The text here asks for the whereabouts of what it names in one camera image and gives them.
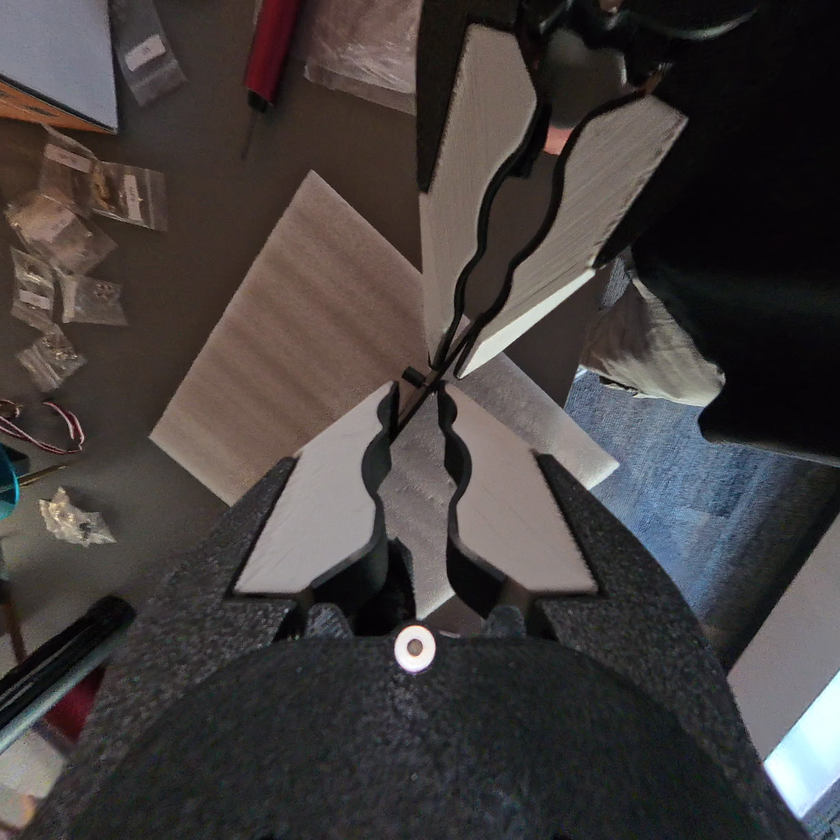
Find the grey desk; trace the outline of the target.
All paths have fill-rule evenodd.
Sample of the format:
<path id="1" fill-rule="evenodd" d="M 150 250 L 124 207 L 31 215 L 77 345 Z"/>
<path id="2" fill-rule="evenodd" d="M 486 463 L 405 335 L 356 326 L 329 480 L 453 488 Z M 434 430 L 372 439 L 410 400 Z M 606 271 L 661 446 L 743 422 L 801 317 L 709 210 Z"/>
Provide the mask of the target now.
<path id="1" fill-rule="evenodd" d="M 165 176 L 169 229 L 104 219 L 118 247 L 93 274 L 122 284 L 126 328 L 70 324 L 87 363 L 54 394 L 86 431 L 67 467 L 23 490 L 2 549 L 28 652 L 118 595 L 139 612 L 226 505 L 149 440 L 307 173 L 315 171 L 418 270 L 414 119 L 311 83 L 289 64 L 248 159 L 243 75 L 254 2 L 155 2 L 186 84 L 142 108 L 119 70 L 118 136 L 75 133 L 107 161 Z"/>

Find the long labelled zip bag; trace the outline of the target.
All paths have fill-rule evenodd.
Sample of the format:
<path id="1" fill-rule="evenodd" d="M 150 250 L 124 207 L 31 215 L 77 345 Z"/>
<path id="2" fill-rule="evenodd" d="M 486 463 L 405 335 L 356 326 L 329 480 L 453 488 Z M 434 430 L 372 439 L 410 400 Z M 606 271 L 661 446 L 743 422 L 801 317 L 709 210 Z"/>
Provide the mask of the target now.
<path id="1" fill-rule="evenodd" d="M 186 84 L 153 1 L 110 1 L 109 11 L 115 57 L 142 108 Z"/>

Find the person's black top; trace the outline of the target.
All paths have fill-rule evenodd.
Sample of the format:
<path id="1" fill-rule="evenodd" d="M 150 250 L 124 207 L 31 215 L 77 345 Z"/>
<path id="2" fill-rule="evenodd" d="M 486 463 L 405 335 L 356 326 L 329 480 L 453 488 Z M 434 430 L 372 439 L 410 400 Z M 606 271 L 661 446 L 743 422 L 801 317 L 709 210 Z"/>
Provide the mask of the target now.
<path id="1" fill-rule="evenodd" d="M 839 3 L 656 2 L 675 48 L 655 94 L 688 123 L 604 248 L 724 375 L 715 443 L 838 466 Z"/>

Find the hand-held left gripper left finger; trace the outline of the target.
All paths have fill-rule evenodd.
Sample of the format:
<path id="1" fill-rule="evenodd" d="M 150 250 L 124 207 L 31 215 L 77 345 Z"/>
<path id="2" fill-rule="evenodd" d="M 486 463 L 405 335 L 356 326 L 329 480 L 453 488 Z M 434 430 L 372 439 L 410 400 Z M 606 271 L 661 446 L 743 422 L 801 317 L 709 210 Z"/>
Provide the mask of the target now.
<path id="1" fill-rule="evenodd" d="M 389 570 L 380 490 L 399 385 L 388 381 L 295 456 L 233 596 L 375 596 Z"/>

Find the black cylinder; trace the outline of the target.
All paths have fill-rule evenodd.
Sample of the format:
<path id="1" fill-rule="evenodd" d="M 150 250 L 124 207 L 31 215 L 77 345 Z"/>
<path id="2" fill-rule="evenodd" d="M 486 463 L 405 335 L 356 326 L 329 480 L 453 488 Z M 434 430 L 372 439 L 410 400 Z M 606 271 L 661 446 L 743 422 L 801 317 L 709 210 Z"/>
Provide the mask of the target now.
<path id="1" fill-rule="evenodd" d="M 1 750 L 18 740 L 123 643 L 137 617 L 109 595 L 1 679 Z"/>

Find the white foam sheet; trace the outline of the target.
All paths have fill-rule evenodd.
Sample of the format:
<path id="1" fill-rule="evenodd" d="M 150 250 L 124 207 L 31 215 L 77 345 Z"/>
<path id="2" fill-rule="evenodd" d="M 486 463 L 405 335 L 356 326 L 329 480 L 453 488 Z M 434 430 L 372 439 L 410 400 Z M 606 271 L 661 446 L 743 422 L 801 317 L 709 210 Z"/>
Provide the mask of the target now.
<path id="1" fill-rule="evenodd" d="M 427 363 L 421 276 L 310 171 L 150 436 L 234 505 L 384 383 Z M 457 387 L 587 489 L 618 467 L 504 355 Z M 454 596 L 445 525 L 455 486 L 430 398 L 392 449 L 381 490 L 389 537 L 413 561 L 418 615 Z"/>

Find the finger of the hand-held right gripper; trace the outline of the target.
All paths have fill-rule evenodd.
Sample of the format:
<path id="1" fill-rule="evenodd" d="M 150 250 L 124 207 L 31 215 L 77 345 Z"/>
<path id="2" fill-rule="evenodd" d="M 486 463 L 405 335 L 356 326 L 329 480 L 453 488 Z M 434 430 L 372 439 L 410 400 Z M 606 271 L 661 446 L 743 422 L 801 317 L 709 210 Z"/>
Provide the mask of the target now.
<path id="1" fill-rule="evenodd" d="M 468 26 L 434 175 L 418 198 L 423 320 L 429 361 L 441 365 L 460 323 L 456 291 L 486 241 L 494 178 L 525 144 L 537 94 L 513 34 Z"/>
<path id="2" fill-rule="evenodd" d="M 581 121 L 557 161 L 548 215 L 511 261 L 501 301 L 465 348 L 456 377 L 493 360 L 595 276 L 602 248 L 687 124 L 653 94 L 625 96 Z"/>

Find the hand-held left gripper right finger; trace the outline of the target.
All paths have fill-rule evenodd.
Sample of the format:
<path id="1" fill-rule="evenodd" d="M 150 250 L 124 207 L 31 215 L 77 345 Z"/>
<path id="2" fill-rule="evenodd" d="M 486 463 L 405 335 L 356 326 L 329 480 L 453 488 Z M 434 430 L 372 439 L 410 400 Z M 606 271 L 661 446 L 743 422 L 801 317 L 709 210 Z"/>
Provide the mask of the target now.
<path id="1" fill-rule="evenodd" d="M 537 454 L 450 384 L 437 391 L 448 504 L 446 570 L 458 596 L 591 596 L 598 585 Z"/>

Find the red handled screwdriver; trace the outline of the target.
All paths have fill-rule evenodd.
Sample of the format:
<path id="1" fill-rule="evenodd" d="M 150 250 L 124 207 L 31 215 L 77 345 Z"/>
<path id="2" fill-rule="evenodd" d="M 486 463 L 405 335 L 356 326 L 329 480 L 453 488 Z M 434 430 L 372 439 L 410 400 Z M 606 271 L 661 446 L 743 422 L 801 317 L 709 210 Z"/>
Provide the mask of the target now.
<path id="1" fill-rule="evenodd" d="M 302 1 L 262 1 L 245 69 L 250 120 L 240 158 L 246 161 L 257 122 L 277 102 Z"/>

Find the cluster of small hardware bags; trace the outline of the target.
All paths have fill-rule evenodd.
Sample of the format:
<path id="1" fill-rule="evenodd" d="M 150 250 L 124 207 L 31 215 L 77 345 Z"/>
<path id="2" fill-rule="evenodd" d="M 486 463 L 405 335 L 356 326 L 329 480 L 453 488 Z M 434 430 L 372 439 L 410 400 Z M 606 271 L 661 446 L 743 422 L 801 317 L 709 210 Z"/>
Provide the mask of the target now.
<path id="1" fill-rule="evenodd" d="M 105 161 L 45 126 L 35 189 L 12 199 L 3 215 L 19 243 L 10 248 L 10 313 L 37 332 L 17 361 L 40 392 L 52 393 L 87 362 L 64 327 L 129 324 L 122 284 L 93 274 L 117 249 L 97 219 L 166 232 L 165 175 Z"/>

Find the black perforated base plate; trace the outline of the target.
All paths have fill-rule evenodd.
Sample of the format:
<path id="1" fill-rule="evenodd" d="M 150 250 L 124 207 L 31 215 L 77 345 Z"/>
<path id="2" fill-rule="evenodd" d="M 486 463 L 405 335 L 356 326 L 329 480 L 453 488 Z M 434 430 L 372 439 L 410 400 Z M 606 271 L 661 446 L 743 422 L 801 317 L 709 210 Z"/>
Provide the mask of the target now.
<path id="1" fill-rule="evenodd" d="M 445 375 L 455 366 L 456 361 L 463 354 L 467 346 L 474 342 L 475 334 L 476 325 L 469 327 L 458 340 L 455 347 L 449 352 L 449 355 L 445 357 L 444 362 L 434 368 L 423 380 L 423 383 L 416 388 L 415 393 L 408 399 L 397 418 L 393 435 L 394 439 L 399 437 L 406 426 L 410 424 L 421 405 L 440 386 Z"/>

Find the cardboard box with white flap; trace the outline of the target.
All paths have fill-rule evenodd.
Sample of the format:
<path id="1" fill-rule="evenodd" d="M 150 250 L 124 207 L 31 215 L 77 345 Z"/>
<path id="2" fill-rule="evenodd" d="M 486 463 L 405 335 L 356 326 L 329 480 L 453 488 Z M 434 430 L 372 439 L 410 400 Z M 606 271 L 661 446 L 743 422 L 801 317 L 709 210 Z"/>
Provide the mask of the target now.
<path id="1" fill-rule="evenodd" d="M 1 2 L 1 116 L 114 135 L 108 1 Z"/>

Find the person's beige trouser leg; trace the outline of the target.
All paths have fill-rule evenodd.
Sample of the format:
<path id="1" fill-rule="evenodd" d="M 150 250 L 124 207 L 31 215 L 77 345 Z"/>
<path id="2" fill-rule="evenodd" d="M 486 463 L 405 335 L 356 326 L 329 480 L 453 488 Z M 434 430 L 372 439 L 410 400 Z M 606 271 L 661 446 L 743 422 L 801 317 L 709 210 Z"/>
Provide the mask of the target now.
<path id="1" fill-rule="evenodd" d="M 698 350 L 661 300 L 617 261 L 622 294 L 596 315 L 583 343 L 580 366 L 604 385 L 636 398 L 704 407 L 725 384 L 721 369 Z"/>

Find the large clear plastic bag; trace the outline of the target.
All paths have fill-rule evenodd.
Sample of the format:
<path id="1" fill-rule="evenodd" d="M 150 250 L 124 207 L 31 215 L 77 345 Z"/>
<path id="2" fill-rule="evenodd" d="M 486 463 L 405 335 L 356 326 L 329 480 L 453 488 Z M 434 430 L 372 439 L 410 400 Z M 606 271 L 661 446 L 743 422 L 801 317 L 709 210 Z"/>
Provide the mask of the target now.
<path id="1" fill-rule="evenodd" d="M 416 113 L 421 1 L 304 3 L 296 55 L 311 83 Z"/>

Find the crumpled clear plastic bag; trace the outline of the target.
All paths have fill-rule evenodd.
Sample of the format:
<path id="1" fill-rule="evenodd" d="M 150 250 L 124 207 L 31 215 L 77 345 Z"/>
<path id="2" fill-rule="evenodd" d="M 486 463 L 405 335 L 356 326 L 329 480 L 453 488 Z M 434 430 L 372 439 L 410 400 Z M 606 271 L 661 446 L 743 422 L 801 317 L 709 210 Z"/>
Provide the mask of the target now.
<path id="1" fill-rule="evenodd" d="M 78 508 L 64 487 L 50 499 L 39 499 L 38 509 L 47 531 L 59 541 L 83 548 L 117 542 L 102 514 Z"/>

